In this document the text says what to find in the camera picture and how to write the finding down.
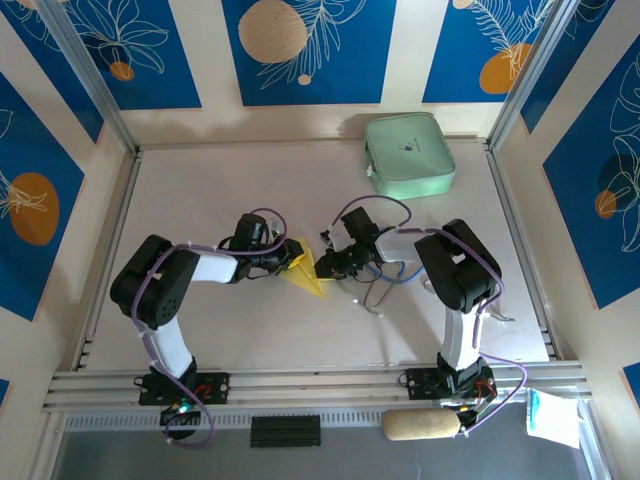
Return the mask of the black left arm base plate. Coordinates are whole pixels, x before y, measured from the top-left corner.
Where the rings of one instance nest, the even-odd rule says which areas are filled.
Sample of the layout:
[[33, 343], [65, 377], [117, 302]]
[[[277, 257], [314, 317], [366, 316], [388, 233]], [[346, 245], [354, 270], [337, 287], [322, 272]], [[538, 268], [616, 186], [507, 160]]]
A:
[[[226, 372], [191, 372], [181, 378], [184, 386], [205, 405], [227, 403], [229, 380], [230, 375]], [[158, 372], [136, 377], [134, 385], [140, 389], [139, 404], [143, 406], [170, 406], [183, 400], [190, 401], [174, 382]]]

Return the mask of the white packet teal print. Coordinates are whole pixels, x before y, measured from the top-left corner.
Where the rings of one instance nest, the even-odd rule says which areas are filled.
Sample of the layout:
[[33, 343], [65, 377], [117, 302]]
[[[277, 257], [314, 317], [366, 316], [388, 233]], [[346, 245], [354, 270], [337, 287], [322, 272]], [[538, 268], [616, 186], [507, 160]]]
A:
[[580, 423], [577, 399], [528, 390], [526, 430], [529, 436], [578, 449]]

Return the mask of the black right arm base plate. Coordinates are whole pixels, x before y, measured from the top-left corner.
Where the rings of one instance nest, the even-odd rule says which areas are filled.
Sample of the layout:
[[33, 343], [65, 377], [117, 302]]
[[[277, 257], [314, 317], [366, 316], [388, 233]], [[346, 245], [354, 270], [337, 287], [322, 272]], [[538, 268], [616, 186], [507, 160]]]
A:
[[411, 368], [405, 371], [410, 400], [474, 400], [493, 401], [497, 397], [489, 382], [492, 370], [482, 366], [475, 371], [445, 372], [438, 368]]

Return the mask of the aluminium cross rail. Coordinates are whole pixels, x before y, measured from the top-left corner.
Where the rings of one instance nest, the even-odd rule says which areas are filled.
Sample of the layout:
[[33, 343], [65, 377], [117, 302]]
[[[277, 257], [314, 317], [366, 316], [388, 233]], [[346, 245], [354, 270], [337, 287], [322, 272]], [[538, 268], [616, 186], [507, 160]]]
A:
[[[409, 406], [405, 365], [357, 369], [231, 370], [227, 408]], [[592, 390], [577, 361], [526, 365], [526, 386], [565, 398], [590, 399]], [[45, 412], [134, 409], [142, 371], [56, 372], [46, 391]]]

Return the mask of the blue tube stethoscope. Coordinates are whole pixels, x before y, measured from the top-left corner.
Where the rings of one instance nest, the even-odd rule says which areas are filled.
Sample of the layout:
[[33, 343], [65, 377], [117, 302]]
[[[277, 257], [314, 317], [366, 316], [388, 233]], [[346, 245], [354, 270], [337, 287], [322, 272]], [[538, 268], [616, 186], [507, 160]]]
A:
[[381, 304], [392, 290], [416, 277], [424, 266], [414, 243], [422, 237], [420, 229], [405, 229], [400, 226], [377, 226], [354, 238], [356, 270], [374, 265], [374, 273], [369, 286], [360, 301], [370, 314], [383, 317]]

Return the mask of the yellow square paper sheet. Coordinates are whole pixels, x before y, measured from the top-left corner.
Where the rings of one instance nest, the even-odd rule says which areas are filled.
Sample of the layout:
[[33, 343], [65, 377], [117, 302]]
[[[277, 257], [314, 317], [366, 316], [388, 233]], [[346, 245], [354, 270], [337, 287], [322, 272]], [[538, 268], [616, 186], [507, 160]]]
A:
[[302, 288], [315, 295], [316, 297], [324, 299], [325, 284], [327, 282], [319, 281], [314, 272], [314, 256], [308, 242], [303, 237], [296, 238], [305, 248], [305, 259], [297, 267], [282, 272], [279, 277], [285, 279], [289, 283]]

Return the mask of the controller board green light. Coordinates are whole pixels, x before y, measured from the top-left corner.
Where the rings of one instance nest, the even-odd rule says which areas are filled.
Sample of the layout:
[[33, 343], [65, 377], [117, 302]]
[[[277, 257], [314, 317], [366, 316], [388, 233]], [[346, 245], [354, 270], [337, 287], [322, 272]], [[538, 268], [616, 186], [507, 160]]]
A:
[[200, 421], [200, 411], [188, 401], [174, 403], [160, 413], [160, 425], [162, 427], [195, 426], [199, 425]]

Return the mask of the black ribbed block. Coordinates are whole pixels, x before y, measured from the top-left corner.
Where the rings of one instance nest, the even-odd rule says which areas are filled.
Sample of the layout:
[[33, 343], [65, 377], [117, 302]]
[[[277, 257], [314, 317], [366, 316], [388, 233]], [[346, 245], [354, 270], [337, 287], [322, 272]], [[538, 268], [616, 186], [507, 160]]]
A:
[[251, 421], [251, 448], [299, 448], [321, 445], [319, 415], [255, 416]]

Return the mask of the beige foam roller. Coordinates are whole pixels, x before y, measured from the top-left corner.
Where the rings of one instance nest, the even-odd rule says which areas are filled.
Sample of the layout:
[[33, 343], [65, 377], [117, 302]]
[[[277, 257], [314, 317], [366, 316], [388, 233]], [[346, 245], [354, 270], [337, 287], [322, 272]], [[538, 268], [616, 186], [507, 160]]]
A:
[[381, 417], [382, 431], [391, 441], [413, 441], [452, 438], [461, 422], [450, 409], [388, 410]]

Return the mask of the mint green zip pouch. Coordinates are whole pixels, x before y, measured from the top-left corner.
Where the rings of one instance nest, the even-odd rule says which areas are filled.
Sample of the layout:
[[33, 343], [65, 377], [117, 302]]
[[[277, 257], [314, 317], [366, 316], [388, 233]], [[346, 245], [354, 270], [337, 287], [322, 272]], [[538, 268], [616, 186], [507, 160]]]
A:
[[378, 118], [365, 127], [366, 173], [374, 190], [396, 200], [447, 192], [454, 157], [433, 114]]

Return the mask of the aluminium side rail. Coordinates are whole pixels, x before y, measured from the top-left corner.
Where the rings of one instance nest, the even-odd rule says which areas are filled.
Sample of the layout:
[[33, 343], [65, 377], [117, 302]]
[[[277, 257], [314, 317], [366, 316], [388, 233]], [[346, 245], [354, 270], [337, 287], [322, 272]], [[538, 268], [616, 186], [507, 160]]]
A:
[[75, 343], [66, 360], [66, 366], [72, 372], [86, 367], [85, 357], [90, 354], [91, 345], [108, 294], [116, 253], [143, 155], [143, 151], [138, 148], [134, 154], [124, 156], [112, 193], [108, 197], [109, 203], [99, 231], [94, 258], [87, 275], [87, 284], [82, 294]]
[[484, 150], [493, 182], [496, 187], [502, 210], [509, 228], [512, 243], [516, 251], [520, 270], [522, 272], [524, 282], [533, 306], [533, 310], [535, 312], [536, 319], [543, 336], [543, 342], [547, 349], [547, 355], [552, 362], [559, 361], [562, 359], [562, 355], [559, 353], [556, 341], [554, 339], [553, 328], [549, 320], [547, 307], [544, 303], [541, 286], [538, 281], [531, 256], [528, 252], [528, 244], [524, 236], [524, 230], [518, 216], [515, 201], [512, 198], [506, 177], [501, 170], [498, 157], [494, 153], [488, 142], [484, 143]]

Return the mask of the aluminium frame post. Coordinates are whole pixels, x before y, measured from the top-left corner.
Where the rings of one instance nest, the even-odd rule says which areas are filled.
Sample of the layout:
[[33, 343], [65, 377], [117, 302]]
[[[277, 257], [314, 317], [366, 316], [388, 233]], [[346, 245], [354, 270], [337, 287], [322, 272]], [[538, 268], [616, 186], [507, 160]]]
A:
[[549, 16], [531, 47], [524, 66], [514, 81], [499, 115], [486, 138], [487, 149], [494, 154], [500, 148], [520, 110], [570, 23], [581, 0], [554, 0]]
[[89, 51], [62, 4], [57, 0], [33, 0], [36, 10], [74, 74], [126, 152], [136, 156], [139, 146]]

